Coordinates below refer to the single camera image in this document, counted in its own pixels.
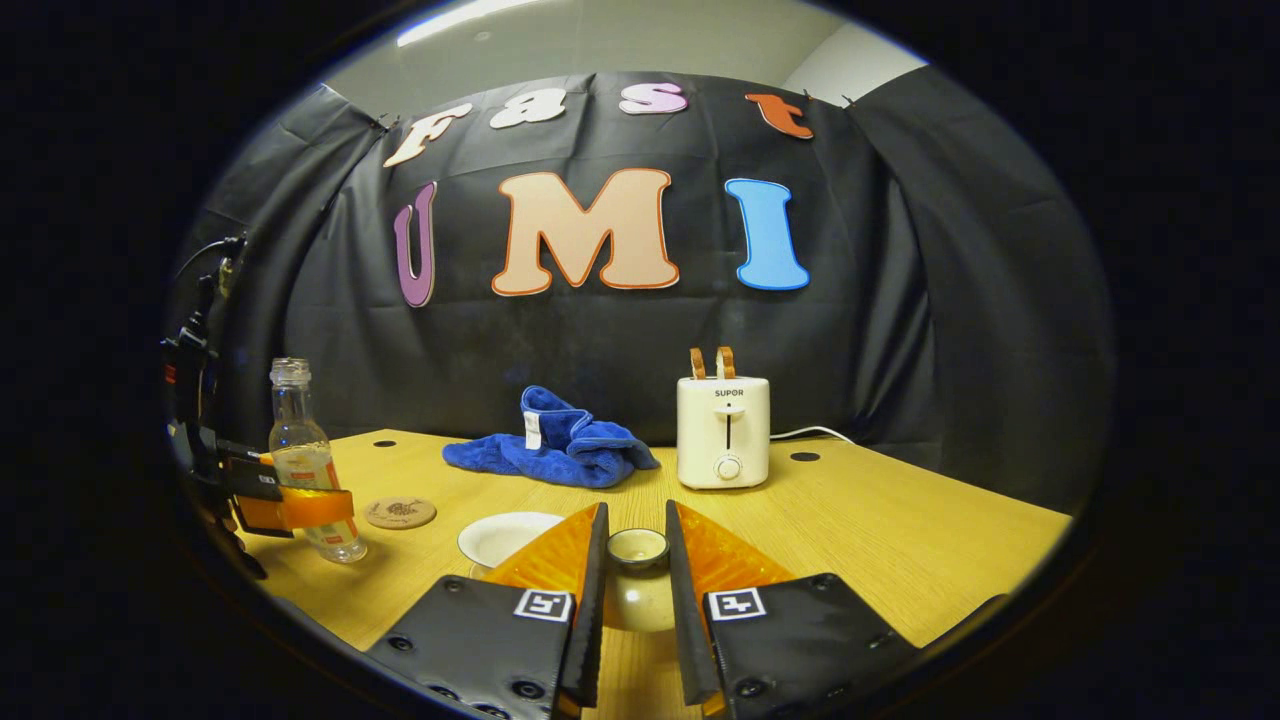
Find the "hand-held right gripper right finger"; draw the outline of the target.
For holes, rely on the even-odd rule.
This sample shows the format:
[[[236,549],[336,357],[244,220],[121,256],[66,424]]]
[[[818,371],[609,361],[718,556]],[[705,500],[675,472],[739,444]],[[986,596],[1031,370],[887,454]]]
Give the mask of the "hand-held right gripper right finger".
[[[673,500],[666,536],[684,698],[707,719],[836,717],[919,655],[831,571],[790,571]]]

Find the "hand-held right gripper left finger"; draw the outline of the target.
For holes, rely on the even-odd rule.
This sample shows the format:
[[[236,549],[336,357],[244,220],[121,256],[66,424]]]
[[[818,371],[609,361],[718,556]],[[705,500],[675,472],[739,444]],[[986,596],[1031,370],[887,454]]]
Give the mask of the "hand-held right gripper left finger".
[[[481,578],[442,577],[366,656],[471,717],[579,717],[598,700],[608,529],[594,503]]]

